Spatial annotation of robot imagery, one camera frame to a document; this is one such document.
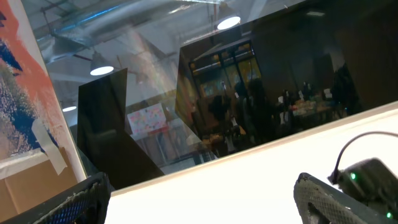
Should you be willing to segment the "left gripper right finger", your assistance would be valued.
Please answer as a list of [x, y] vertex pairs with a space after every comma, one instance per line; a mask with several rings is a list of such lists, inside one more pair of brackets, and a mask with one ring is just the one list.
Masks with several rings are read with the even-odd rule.
[[395, 224], [308, 173], [298, 176], [294, 200], [303, 224]]

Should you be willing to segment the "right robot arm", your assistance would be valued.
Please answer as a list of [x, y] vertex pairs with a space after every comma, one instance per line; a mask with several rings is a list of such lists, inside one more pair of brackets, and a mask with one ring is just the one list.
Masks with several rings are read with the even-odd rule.
[[397, 177], [378, 158], [366, 159], [328, 177], [346, 195], [397, 220]]

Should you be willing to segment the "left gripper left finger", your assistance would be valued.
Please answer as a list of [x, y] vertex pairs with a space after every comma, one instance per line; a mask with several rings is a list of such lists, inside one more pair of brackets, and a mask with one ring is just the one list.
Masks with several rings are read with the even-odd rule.
[[99, 172], [3, 224], [104, 224], [110, 197], [108, 176]]

